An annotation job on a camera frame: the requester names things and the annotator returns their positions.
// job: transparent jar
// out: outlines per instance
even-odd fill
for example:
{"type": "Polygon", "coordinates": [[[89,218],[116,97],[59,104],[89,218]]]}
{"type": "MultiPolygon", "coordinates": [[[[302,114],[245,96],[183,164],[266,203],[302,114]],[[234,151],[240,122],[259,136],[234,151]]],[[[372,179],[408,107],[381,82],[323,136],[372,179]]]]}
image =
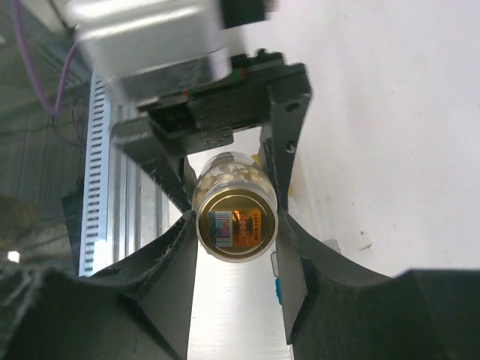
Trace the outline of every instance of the transparent jar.
{"type": "Polygon", "coordinates": [[[243,263],[264,254],[278,229],[277,196],[254,159],[224,152],[203,167],[193,192],[196,232],[214,257],[243,263]]]}

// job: jar lid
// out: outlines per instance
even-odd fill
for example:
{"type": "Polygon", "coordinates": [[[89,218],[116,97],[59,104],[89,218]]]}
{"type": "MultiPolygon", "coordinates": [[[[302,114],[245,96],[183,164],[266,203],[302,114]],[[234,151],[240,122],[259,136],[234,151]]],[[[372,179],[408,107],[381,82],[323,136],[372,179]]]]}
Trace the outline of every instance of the jar lid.
{"type": "Polygon", "coordinates": [[[278,216],[268,197],[251,188],[225,188],[205,198],[196,218],[202,245],[231,263],[264,254],[275,240],[278,216]]]}

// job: jar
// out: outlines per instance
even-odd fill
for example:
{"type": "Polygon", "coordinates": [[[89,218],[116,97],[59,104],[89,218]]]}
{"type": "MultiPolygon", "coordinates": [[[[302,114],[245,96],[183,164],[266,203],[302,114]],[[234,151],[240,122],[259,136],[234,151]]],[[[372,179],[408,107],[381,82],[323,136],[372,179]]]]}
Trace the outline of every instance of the jar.
{"type": "Polygon", "coordinates": [[[224,152],[203,167],[193,191],[196,232],[207,252],[243,263],[264,254],[278,229],[277,196],[254,159],[224,152]]]}

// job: blue object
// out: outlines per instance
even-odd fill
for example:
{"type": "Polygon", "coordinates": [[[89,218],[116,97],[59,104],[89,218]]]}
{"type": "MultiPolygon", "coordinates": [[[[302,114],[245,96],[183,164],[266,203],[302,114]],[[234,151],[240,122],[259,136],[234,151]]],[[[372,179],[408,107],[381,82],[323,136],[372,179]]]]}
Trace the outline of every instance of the blue object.
{"type": "Polygon", "coordinates": [[[282,302],[282,292],[280,290],[280,278],[278,277],[275,279],[275,293],[278,297],[278,303],[283,306],[284,304],[282,302]]]}

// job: orange label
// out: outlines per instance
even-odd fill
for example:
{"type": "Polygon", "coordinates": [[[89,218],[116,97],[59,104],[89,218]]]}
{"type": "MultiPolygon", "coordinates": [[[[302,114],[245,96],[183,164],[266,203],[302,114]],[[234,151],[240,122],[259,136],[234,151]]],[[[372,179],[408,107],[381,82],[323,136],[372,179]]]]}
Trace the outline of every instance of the orange label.
{"type": "Polygon", "coordinates": [[[233,246],[258,246],[262,243],[262,212],[258,209],[232,211],[233,246]]]}

